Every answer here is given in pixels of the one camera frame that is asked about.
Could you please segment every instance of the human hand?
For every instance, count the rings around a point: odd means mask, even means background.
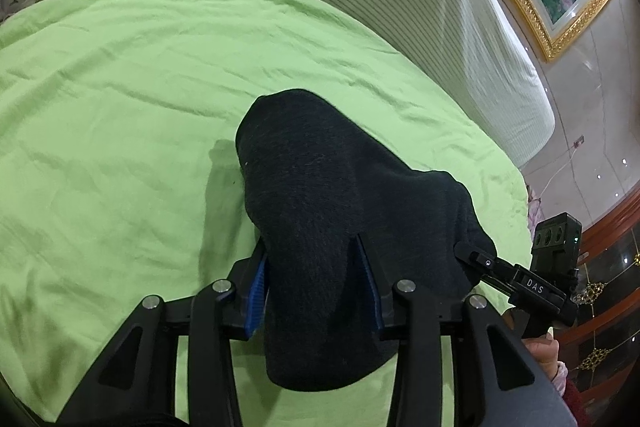
[[[514,322],[511,311],[507,310],[502,314],[502,318],[508,327],[513,330]],[[529,350],[536,362],[548,376],[549,380],[553,380],[558,373],[558,350],[560,345],[551,333],[536,339],[523,339],[525,347]]]

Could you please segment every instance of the blue padding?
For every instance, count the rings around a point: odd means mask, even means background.
[[[264,317],[264,303],[267,297],[265,288],[266,261],[267,256],[264,256],[258,265],[254,283],[252,283],[249,290],[249,302],[247,303],[246,320],[244,322],[244,333],[247,337],[251,337],[255,333]]]
[[[367,260],[367,256],[364,253],[364,247],[360,241],[360,238],[356,238],[356,244],[358,245],[358,254],[360,256],[360,260],[362,261],[362,265],[364,267],[364,271],[367,275],[367,283],[369,288],[369,293],[371,296],[371,301],[373,303],[373,318],[376,325],[376,330],[380,331],[382,329],[382,307],[380,306],[380,294],[378,293],[378,288],[376,286],[376,282],[373,279],[373,274],[371,273],[371,269],[369,267],[369,261]]]

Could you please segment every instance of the green bedsheet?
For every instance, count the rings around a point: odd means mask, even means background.
[[[0,26],[0,370],[37,413],[56,417],[143,296],[192,295],[251,254],[234,135],[257,96],[291,87],[332,102],[412,168],[451,172],[498,253],[528,266],[518,170],[440,87],[338,10],[47,0]],[[394,360],[303,394],[269,382],[259,341],[233,352],[247,427],[385,425]],[[181,345],[181,417],[184,356]],[[444,425],[451,386],[447,371]]]

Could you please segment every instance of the black mount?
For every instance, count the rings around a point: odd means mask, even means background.
[[[464,243],[456,245],[454,254],[519,306],[516,327],[523,335],[539,336],[553,323],[571,325],[575,319],[570,295],[577,283],[580,230],[567,214],[542,222],[536,228],[532,271]],[[506,326],[485,297],[441,299],[411,280],[390,282],[365,233],[354,238],[354,246],[369,281],[373,329],[382,340],[400,340],[387,427],[440,426],[442,335],[451,337],[456,427],[575,427],[522,335]],[[267,268],[258,241],[252,256],[236,262],[227,279],[196,296],[171,302],[146,296],[95,360],[56,423],[91,426],[115,417],[136,418],[117,424],[124,427],[147,425],[141,419],[153,417],[154,425],[175,425],[177,344],[188,335],[190,425],[241,427],[229,341],[246,341],[259,327]],[[39,420],[19,405],[0,378],[0,417],[12,414],[7,427],[30,425],[25,415]]]

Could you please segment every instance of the metal screw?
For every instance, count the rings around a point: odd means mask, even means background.
[[[402,293],[411,293],[415,291],[415,282],[411,279],[401,279],[396,283],[396,288]]]
[[[218,279],[211,285],[211,287],[213,288],[214,292],[228,292],[231,289],[231,281],[228,281],[226,279]]]
[[[147,295],[142,299],[142,307],[147,310],[157,308],[158,304],[160,304],[160,298],[157,295]]]
[[[486,308],[486,299],[481,295],[471,295],[469,297],[469,304],[471,304],[476,310],[482,310]]]

